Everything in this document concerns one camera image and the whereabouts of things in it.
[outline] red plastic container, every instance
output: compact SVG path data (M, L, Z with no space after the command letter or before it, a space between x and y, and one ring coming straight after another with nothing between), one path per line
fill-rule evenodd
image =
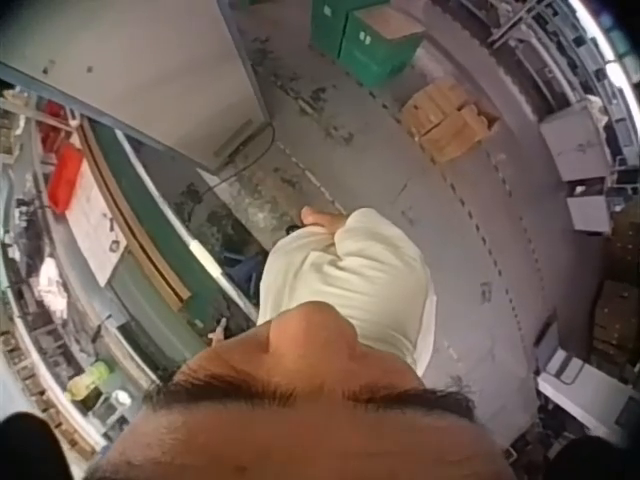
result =
M58 214L63 214L71 204L84 156L74 145L64 142L58 148L56 158L58 162L49 179L47 195L51 209Z

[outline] concrete floor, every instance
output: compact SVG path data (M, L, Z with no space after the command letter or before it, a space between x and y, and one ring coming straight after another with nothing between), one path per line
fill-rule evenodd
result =
M375 91L308 47L310 1L274 0L237 12L275 140L258 163L212 190L266 249L305 204L372 206L403 228L422 249L438 295L424 381L464 385L481 421L507 445L536 415L533 342L545 320L557 317L565 348L587 351L602 239L571 228L565 187L538 130L540 109L512 78L519 72L504 70L429 1L393 3L427 33L414 65ZM443 74L502 122L479 148L439 167L395 116ZM264 151L268 134L256 143L217 175L198 175L217 185ZM149 171L164 182L163 194L178 198L197 172L178 175L165 160L147 163Z

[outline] black cable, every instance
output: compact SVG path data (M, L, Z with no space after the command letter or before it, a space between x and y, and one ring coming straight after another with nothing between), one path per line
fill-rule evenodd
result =
M274 143L276 142L276 128L273 126L273 123L269 123L268 128L271 128L271 140L269 140L269 145L267 145L267 148L265 148L264 152L262 152L260 155L258 155L255 159L253 159L251 162L249 162L244 167L239 168L238 171L232 173L231 175L225 177L222 180L218 180L218 182L214 183L213 185L209 185L200 194L200 198L203 198L207 193L211 192L212 190L215 190L220 185L222 185L224 183L227 183L229 180L234 179L235 177L237 177L241 173L246 172L251 167L253 167L256 163L258 163L260 160L262 160L267 153L269 153L269 151L271 150L271 147L273 147Z

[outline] green plastic crate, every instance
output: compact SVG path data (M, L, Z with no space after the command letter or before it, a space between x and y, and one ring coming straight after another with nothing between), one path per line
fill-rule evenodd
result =
M378 87L402 72L422 42L424 28L382 5L349 13L340 64L366 87Z
M313 0L311 8L311 45L337 60L352 10L388 3L389 0Z

